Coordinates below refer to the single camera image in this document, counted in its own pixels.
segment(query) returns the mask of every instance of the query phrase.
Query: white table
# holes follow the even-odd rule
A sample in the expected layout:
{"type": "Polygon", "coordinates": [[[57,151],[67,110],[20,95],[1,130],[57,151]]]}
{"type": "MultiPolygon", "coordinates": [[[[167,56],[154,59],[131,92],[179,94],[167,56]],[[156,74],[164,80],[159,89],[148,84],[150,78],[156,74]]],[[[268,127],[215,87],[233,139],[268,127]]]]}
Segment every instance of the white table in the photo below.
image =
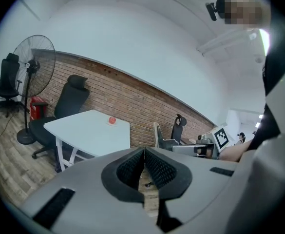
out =
{"type": "Polygon", "coordinates": [[[44,128],[56,137],[61,170],[64,165],[74,164],[77,151],[93,156],[103,156],[130,148],[130,125],[116,119],[114,125],[109,124],[109,115],[96,110],[89,110],[76,115],[57,119],[44,124],[44,128]],[[73,146],[70,160],[64,160],[62,142],[73,146]]]}

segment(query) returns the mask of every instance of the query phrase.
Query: brick wall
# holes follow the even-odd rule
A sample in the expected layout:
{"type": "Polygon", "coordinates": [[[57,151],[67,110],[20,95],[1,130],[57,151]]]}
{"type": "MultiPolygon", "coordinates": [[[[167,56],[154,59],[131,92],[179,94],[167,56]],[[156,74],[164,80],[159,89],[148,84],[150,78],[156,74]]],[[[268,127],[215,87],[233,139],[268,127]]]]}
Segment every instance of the brick wall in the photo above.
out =
{"type": "MultiPolygon", "coordinates": [[[[46,66],[46,75],[52,67],[48,55],[42,53],[39,57],[46,66]]],[[[88,78],[86,88],[90,95],[80,111],[95,109],[129,122],[132,147],[154,145],[155,121],[159,123],[164,138],[170,138],[177,113],[188,122],[183,137],[197,138],[213,128],[211,122],[194,110],[144,82],[94,61],[60,53],[56,54],[56,66],[49,84],[39,94],[49,103],[48,115],[53,114],[63,85],[73,74],[88,78]]]]}

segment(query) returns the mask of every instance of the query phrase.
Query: power cord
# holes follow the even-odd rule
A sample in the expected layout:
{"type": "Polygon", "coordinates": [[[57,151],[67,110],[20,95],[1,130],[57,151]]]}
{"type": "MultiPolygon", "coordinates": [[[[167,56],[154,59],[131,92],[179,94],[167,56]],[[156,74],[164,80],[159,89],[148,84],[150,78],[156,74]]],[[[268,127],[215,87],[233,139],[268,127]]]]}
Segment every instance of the power cord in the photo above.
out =
{"type": "Polygon", "coordinates": [[[2,134],[6,131],[7,126],[8,126],[9,122],[11,121],[11,119],[12,119],[12,117],[13,117],[14,115],[15,115],[15,113],[13,113],[13,114],[11,115],[10,119],[8,120],[8,122],[7,122],[7,124],[6,124],[5,128],[4,128],[4,130],[3,130],[2,133],[0,134],[0,137],[1,137],[2,134]]]}

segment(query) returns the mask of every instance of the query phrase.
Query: white wall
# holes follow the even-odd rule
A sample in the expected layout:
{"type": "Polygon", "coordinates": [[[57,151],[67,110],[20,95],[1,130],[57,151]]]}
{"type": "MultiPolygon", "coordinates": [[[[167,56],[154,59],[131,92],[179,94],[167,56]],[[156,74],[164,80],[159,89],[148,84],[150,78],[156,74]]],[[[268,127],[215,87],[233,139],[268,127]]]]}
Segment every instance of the white wall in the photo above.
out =
{"type": "Polygon", "coordinates": [[[231,90],[229,95],[229,106],[232,110],[252,113],[263,113],[265,107],[265,90],[252,89],[231,90]]]}
{"type": "Polygon", "coordinates": [[[42,34],[57,51],[93,59],[184,102],[215,124],[226,121],[227,84],[195,40],[163,16],[111,0],[71,1],[42,34]]]}
{"type": "Polygon", "coordinates": [[[0,66],[2,59],[27,37],[41,32],[47,19],[61,6],[61,0],[23,0],[34,14],[17,0],[0,23],[0,66]]]}
{"type": "Polygon", "coordinates": [[[254,125],[241,124],[239,132],[243,132],[245,134],[245,142],[246,142],[254,138],[253,134],[254,131],[257,131],[257,128],[254,125]]]}
{"type": "Polygon", "coordinates": [[[225,126],[224,129],[229,137],[229,146],[233,146],[239,140],[237,135],[240,133],[241,128],[241,122],[236,111],[228,111],[226,123],[227,126],[225,126]]]}

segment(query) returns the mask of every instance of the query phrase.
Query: standing fan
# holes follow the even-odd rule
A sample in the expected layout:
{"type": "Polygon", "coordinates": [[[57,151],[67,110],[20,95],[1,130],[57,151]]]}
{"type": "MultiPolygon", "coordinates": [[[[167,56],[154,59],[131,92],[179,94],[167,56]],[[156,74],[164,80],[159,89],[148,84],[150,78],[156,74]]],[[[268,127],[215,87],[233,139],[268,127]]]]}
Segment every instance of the standing fan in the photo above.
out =
{"type": "Polygon", "coordinates": [[[49,83],[55,68],[56,53],[51,41],[41,35],[28,37],[14,51],[19,56],[20,67],[14,86],[21,81],[18,94],[24,97],[25,128],[17,133],[17,140],[23,145],[35,142],[27,126],[27,99],[41,93],[49,83]]]}

